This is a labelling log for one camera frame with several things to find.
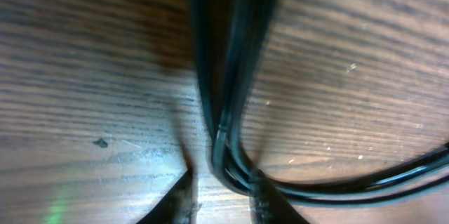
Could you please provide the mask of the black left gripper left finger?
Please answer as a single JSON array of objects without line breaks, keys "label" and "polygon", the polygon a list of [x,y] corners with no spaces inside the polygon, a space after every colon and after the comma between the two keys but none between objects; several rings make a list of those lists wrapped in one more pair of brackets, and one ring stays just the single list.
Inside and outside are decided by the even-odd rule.
[{"label": "black left gripper left finger", "polygon": [[193,189],[193,172],[188,169],[137,224],[192,224],[195,205]]}]

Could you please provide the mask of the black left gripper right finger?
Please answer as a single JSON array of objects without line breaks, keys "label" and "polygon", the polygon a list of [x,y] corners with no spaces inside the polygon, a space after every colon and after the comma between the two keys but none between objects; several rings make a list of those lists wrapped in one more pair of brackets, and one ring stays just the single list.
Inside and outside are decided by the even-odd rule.
[{"label": "black left gripper right finger", "polygon": [[309,224],[260,169],[250,177],[250,206],[254,224]]}]

